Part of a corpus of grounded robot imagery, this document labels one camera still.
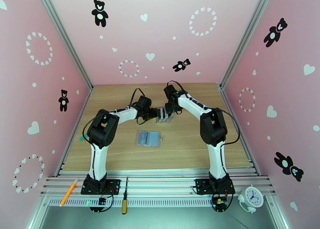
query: teddy bear decal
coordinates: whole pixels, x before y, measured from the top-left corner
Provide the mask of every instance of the teddy bear decal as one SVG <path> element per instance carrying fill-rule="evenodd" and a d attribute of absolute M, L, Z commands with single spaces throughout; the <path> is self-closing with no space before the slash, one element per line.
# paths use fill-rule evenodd
<path fill-rule="evenodd" d="M 102 27 L 106 26 L 106 18 L 109 18 L 106 11 L 104 11 L 104 2 L 93 0 L 96 9 L 94 9 L 91 14 L 95 17 L 96 25 L 99 26 L 101 23 Z"/>
<path fill-rule="evenodd" d="M 298 182 L 301 182 L 302 175 L 304 174 L 303 170 L 297 168 L 293 165 L 293 161 L 290 156 L 284 157 L 280 152 L 276 152 L 274 158 L 275 163 L 282 168 L 282 172 L 286 175 L 293 175 Z"/>
<path fill-rule="evenodd" d="M 178 64 L 174 65 L 172 68 L 175 72 L 179 72 L 180 70 L 185 70 L 187 65 L 190 65 L 190 61 L 187 58 L 184 62 L 178 61 Z"/>
<path fill-rule="evenodd" d="M 61 90 L 61 97 L 59 98 L 60 102 L 60 111 L 67 111 L 67 104 L 69 103 L 69 100 L 67 98 L 67 91 Z"/>
<path fill-rule="evenodd" d="M 267 43 L 266 47 L 270 47 L 274 41 L 278 42 L 280 39 L 281 31 L 283 31 L 288 24 L 284 20 L 284 18 L 281 18 L 277 26 L 272 26 L 269 29 L 269 34 L 264 38 L 263 42 Z"/>

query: white heart decal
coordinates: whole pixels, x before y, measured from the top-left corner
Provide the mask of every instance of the white heart decal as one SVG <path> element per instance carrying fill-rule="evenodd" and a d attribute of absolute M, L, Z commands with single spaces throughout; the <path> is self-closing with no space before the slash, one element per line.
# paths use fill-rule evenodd
<path fill-rule="evenodd" d="M 304 72 L 305 76 L 309 75 L 309 74 L 312 74 L 315 70 L 316 70 L 316 68 L 314 66 L 310 66 L 309 64 L 306 64 L 303 67 L 303 72 Z"/>
<path fill-rule="evenodd" d="M 5 3 L 3 0 L 0 0 L 0 9 L 8 10 L 8 9 L 7 9 L 7 5 L 6 5 L 6 3 Z"/>
<path fill-rule="evenodd" d="M 140 18 L 141 18 L 144 22 L 147 22 L 148 15 L 147 15 L 147 14 L 142 14 L 142 15 L 140 15 Z"/>
<path fill-rule="evenodd" d="M 277 112 L 273 109 L 273 106 L 268 106 L 268 109 L 267 109 L 267 117 L 277 117 Z"/>
<path fill-rule="evenodd" d="M 152 61 L 154 59 L 156 55 L 154 53 L 147 53 L 146 54 L 146 58 L 149 60 L 149 61 Z"/>
<path fill-rule="evenodd" d="M 296 205 L 295 202 L 291 202 L 291 203 L 290 203 L 290 207 L 291 207 L 292 209 L 294 209 L 295 211 L 298 211 L 298 207 L 297 207 L 297 205 Z"/>
<path fill-rule="evenodd" d="M 39 130 L 39 124 L 37 121 L 33 121 L 31 123 L 31 127 L 28 128 L 28 134 L 30 135 L 35 135 L 37 133 L 39 133 L 40 130 Z"/>

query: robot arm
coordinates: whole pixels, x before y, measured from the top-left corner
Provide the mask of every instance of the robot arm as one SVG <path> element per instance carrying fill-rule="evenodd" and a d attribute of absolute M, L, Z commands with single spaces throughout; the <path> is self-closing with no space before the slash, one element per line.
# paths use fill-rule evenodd
<path fill-rule="evenodd" d="M 168 99 L 168 103 L 165 104 L 166 112 L 170 115 L 172 112 L 182 112 L 182 109 L 186 109 L 200 121 L 200 135 L 209 151 L 211 189 L 217 194 L 234 194 L 231 178 L 224 165 L 224 144 L 228 131 L 222 111 L 203 105 L 180 87 L 180 91 L 173 85 L 167 85 L 164 89 Z"/>

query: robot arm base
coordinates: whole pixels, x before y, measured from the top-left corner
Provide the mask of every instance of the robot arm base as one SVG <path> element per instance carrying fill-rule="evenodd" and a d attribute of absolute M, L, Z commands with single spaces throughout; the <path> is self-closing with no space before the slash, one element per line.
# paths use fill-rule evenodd
<path fill-rule="evenodd" d="M 99 181 L 94 180 L 90 177 L 89 174 L 87 174 L 87 177 L 85 178 L 83 182 L 83 186 L 81 188 L 81 194 L 82 195 L 111 195 L 114 191 L 113 195 L 119 194 L 119 188 L 120 188 L 120 182 L 119 179 L 106 179 L 106 175 L 101 178 Z"/>

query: alarm clock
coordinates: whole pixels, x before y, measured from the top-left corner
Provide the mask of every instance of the alarm clock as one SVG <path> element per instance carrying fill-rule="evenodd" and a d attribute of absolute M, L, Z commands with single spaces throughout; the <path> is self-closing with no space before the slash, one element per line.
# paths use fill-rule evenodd
<path fill-rule="evenodd" d="M 241 208 L 251 214 L 256 212 L 256 208 L 261 207 L 264 202 L 262 193 L 252 185 L 241 190 L 238 200 Z"/>

